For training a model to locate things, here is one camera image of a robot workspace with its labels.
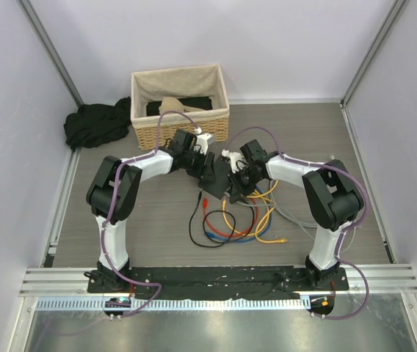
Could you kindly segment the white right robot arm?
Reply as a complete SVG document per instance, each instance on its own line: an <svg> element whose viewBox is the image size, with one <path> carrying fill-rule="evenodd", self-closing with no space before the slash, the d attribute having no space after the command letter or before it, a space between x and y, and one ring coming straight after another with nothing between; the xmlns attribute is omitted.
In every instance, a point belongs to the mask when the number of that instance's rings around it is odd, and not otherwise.
<svg viewBox="0 0 417 352"><path fill-rule="evenodd" d="M305 281L315 290L328 285L339 268L338 252L344 232L364 206L360 184L349 175L344 163L338 159L318 163L285 153L267 153L255 139L238 153L223 150L222 157L231 167L232 199L251 194L263 179L304 189L316 222L313 248L305 258Z"/></svg>

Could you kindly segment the black network switch box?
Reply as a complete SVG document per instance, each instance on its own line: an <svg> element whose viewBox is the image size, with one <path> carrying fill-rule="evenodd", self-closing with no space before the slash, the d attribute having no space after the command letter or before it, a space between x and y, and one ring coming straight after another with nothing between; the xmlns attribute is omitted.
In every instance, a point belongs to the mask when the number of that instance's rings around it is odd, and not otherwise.
<svg viewBox="0 0 417 352"><path fill-rule="evenodd" d="M197 184L197 186L213 197L222 199L225 192L231 187L229 178L231 167L228 160L221 155L214 160L214 172L216 180L212 184L208 184L204 187L199 187Z"/></svg>

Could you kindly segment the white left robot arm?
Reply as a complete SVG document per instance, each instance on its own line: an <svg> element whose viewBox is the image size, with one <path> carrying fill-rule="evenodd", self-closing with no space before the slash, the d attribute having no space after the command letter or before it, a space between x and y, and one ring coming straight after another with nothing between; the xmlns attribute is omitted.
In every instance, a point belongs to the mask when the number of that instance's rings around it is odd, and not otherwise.
<svg viewBox="0 0 417 352"><path fill-rule="evenodd" d="M209 146L215 137L197 129L178 129L165 146L133 158L107 156L88 189L86 201L100 230L101 253L97 272L113 292L123 292L130 282L126 250L126 220L134 209L140 183L179 169L201 180L214 159Z"/></svg>

